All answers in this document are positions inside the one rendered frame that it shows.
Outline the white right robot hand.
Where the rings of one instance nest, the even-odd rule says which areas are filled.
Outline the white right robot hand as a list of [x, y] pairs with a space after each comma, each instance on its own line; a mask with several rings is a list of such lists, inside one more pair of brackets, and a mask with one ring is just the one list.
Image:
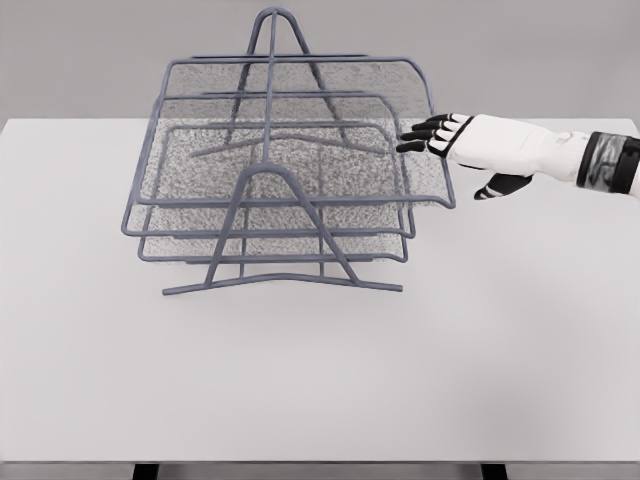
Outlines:
[[511, 195], [539, 170], [542, 147], [552, 133], [530, 123], [485, 114], [439, 114], [401, 134], [398, 153], [428, 152], [474, 170], [493, 173], [477, 190], [478, 201]]

